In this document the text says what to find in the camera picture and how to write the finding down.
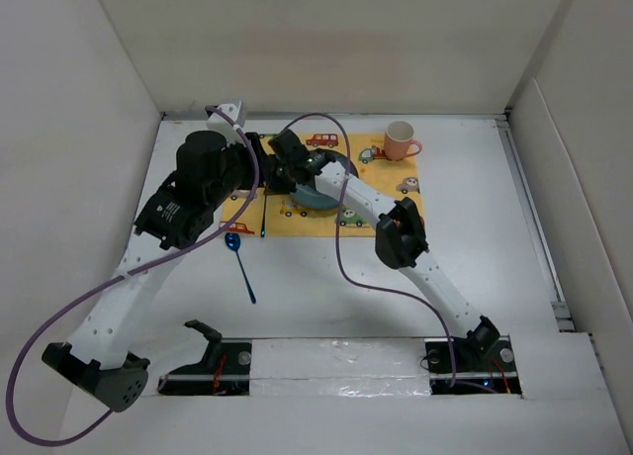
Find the yellow car-print cloth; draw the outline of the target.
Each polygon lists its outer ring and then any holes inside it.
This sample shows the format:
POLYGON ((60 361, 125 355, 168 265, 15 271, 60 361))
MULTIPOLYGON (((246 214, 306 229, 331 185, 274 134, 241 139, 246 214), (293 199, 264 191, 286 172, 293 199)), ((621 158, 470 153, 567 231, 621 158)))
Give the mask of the yellow car-print cloth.
MULTIPOLYGON (((352 162, 358 177, 364 182, 396 200, 409 197, 418 206, 423 205, 420 185, 413 157, 391 161, 382 149, 381 134, 352 134, 350 136, 352 162)), ((313 211, 297 205, 290 194, 273 194, 260 187, 253 201, 228 230, 243 236, 260 236, 262 201, 268 196, 266 236, 333 237, 340 227, 342 236, 371 237, 373 228, 357 214, 345 210, 338 219, 337 210, 313 211)))

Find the blue metal spoon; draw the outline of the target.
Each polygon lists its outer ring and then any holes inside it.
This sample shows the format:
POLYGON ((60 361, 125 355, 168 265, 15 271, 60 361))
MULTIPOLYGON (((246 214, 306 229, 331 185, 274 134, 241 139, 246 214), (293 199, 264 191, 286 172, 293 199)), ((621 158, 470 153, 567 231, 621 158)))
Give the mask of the blue metal spoon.
POLYGON ((249 300, 250 300, 251 304, 255 305, 257 303, 257 299, 256 299, 256 296, 255 296, 254 291, 252 289, 252 286, 250 284, 250 281, 249 281, 249 279, 247 277, 247 274, 246 274, 245 268, 243 266, 241 257, 239 255, 239 250, 240 250, 240 247, 241 247, 241 239, 240 239, 239 234, 235 233, 235 232, 227 232, 225 234, 225 244, 226 244, 226 247, 231 252, 233 252, 234 255, 235 255, 235 258, 237 260, 241 276, 242 276, 243 281, 244 281, 244 285, 245 285, 245 288, 246 288, 247 295, 249 297, 249 300))

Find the pink and white cup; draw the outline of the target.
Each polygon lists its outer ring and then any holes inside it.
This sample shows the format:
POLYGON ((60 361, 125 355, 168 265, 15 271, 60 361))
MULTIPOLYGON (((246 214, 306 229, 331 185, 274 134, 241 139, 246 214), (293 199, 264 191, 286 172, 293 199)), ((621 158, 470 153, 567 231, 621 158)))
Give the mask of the pink and white cup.
POLYGON ((388 159, 400 161, 421 153, 422 144, 414 138, 414 128, 410 123, 394 121, 385 129, 384 151, 388 159))

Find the blue metal fork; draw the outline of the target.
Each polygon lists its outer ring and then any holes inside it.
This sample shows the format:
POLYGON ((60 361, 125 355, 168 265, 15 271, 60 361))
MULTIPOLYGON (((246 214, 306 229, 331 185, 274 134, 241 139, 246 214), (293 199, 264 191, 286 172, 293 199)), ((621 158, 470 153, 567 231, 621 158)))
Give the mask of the blue metal fork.
POLYGON ((263 194, 263 201, 262 201, 261 227, 260 227, 260 237, 261 238, 264 238, 266 236, 267 202, 268 202, 268 196, 264 192, 264 194, 263 194))

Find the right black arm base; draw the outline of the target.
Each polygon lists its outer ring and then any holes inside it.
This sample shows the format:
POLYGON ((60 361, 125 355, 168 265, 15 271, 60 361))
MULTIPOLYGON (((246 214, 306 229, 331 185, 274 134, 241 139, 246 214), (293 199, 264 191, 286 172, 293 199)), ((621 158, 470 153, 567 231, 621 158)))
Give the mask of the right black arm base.
POLYGON ((455 344, 456 381, 448 343, 443 338, 424 340, 419 366, 428 372, 432 396, 522 395, 516 360, 508 336, 502 336, 482 359, 468 362, 455 344))

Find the dark teal ceramic plate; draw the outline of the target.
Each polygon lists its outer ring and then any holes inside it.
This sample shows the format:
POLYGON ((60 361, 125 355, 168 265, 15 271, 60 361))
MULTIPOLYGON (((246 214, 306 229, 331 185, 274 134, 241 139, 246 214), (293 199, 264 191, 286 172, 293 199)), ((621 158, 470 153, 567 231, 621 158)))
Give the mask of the dark teal ceramic plate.
MULTIPOLYGON (((332 151, 335 160, 343 167, 350 165, 350 173, 357 177, 358 170, 353 162, 351 162, 344 154, 338 151, 332 151)), ((292 200, 308 210, 313 211, 331 211, 337 208, 338 202, 336 198, 319 193, 308 185, 297 185, 296 190, 290 193, 292 200)))

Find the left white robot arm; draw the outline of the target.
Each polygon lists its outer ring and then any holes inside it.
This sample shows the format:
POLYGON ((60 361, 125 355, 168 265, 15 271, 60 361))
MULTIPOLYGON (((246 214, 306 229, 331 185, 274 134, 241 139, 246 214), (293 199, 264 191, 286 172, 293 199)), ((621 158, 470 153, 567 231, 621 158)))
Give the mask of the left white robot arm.
POLYGON ((236 190, 253 195, 262 180, 261 147, 243 130, 245 108, 206 109, 203 130, 187 135, 176 165, 140 209, 117 275, 64 342, 43 362, 112 412, 127 410, 147 384, 148 360, 130 346, 141 320, 183 257, 210 241, 216 209, 236 190))

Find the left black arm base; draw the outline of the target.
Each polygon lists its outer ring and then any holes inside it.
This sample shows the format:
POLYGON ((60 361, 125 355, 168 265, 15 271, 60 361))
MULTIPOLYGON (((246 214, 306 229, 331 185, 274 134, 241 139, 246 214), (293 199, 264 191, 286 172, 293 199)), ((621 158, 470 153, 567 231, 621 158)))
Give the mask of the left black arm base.
POLYGON ((198 361, 183 364, 158 379, 157 393, 162 396, 248 396, 252 341, 224 339, 207 324, 192 319, 184 326, 200 333, 205 350, 198 361))

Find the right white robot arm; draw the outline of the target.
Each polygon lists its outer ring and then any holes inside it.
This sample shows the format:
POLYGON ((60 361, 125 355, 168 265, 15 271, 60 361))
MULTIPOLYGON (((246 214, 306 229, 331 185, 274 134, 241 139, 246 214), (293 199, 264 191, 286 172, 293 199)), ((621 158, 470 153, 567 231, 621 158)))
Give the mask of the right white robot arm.
POLYGON ((500 333, 460 293, 430 252, 415 201, 378 191, 351 171, 350 159, 341 161, 330 149, 309 149, 290 130, 273 136, 268 144, 277 161, 276 173, 293 188, 306 186, 335 199, 341 209, 354 212, 374 230, 378 259, 417 288, 414 297, 436 314, 463 366, 478 370, 492 360, 500 333))

